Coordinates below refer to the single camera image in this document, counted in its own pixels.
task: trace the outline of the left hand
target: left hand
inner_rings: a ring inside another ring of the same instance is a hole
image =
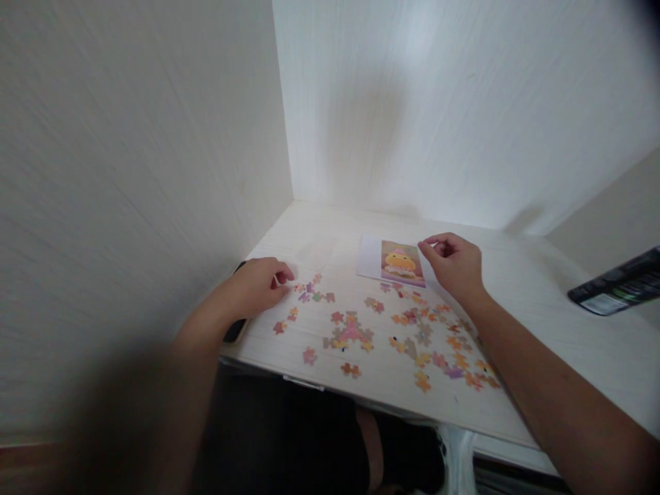
[[[229,323],[252,318],[279,303],[290,290],[284,284],[293,279],[293,272],[283,261],[253,258],[213,289],[195,312],[203,314],[204,320],[222,317]]]

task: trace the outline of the smartphone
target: smartphone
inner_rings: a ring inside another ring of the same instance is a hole
[[[241,267],[245,265],[245,261],[241,261],[241,264],[236,267],[234,270],[234,273],[239,271]],[[243,333],[245,332],[245,329],[248,327],[249,320],[238,320],[232,324],[231,327],[229,327],[229,330],[227,330],[227,333],[225,334],[225,338],[223,339],[222,342],[224,342],[226,345],[236,345],[239,343],[241,340],[241,337],[243,337]]]

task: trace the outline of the black can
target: black can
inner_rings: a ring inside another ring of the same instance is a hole
[[[660,296],[660,245],[568,292],[587,311],[610,316]]]

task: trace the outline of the yellow cartoon character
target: yellow cartoon character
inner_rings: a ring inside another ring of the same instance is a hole
[[[389,274],[415,279],[415,268],[415,262],[400,247],[385,258],[385,271]]]

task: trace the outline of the white desk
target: white desk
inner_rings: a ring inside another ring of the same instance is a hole
[[[304,277],[320,272],[323,282],[319,290],[333,292],[337,301],[334,306],[326,301],[299,304],[298,294],[292,293],[277,308],[255,319],[243,341],[223,348],[222,354],[407,411],[411,417],[455,424],[538,449],[504,393],[458,393],[452,382],[439,379],[428,394],[411,386],[411,371],[415,369],[412,361],[403,359],[388,345],[389,336],[402,333],[401,326],[389,316],[367,311],[363,303],[368,296],[386,300],[387,315],[398,308],[396,300],[387,299],[390,294],[379,291],[379,281],[355,275],[364,233],[414,243],[445,231],[456,232],[480,246],[485,286],[502,306],[631,417],[660,437],[660,331],[633,311],[603,318],[576,307],[565,292],[588,276],[542,237],[514,237],[464,225],[295,201],[249,257],[276,256],[288,262],[301,275],[296,282],[307,282]],[[443,297],[463,315],[453,300],[446,294]],[[297,320],[285,333],[276,335],[274,324],[285,320],[293,306],[299,310]],[[347,309],[356,309],[363,325],[375,333],[375,348],[369,354],[361,352],[359,345],[345,353],[323,349],[322,339],[331,337],[333,329],[328,315]],[[303,363],[302,352],[308,346],[319,355],[313,366]],[[359,364],[362,376],[351,379],[343,375],[338,371],[343,362]],[[497,445],[506,444],[484,439],[476,442],[476,449],[496,455],[502,450]],[[525,449],[519,451],[525,455]],[[504,452],[503,456],[514,461],[516,454],[511,452]]]

